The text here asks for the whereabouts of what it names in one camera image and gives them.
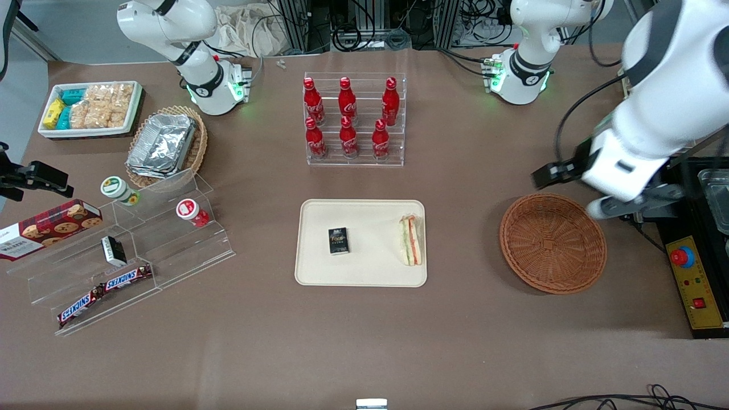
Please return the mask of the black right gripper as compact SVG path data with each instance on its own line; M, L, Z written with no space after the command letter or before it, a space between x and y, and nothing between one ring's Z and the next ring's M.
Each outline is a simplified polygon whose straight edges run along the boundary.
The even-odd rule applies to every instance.
M73 198L75 188L70 184L60 185L52 182L67 182L68 174L41 161L32 161L22 166L10 161L7 150L10 146L1 143L1 195L13 202L21 202L24 190L47 190L65 198Z

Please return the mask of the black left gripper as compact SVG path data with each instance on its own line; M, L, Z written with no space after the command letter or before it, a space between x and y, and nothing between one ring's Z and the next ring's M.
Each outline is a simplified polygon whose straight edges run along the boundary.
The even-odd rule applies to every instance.
M593 140L583 140L573 151L572 158L563 162L550 162L532 172L532 182L536 190L543 190L552 185L572 182L593 166L596 153L593 152Z

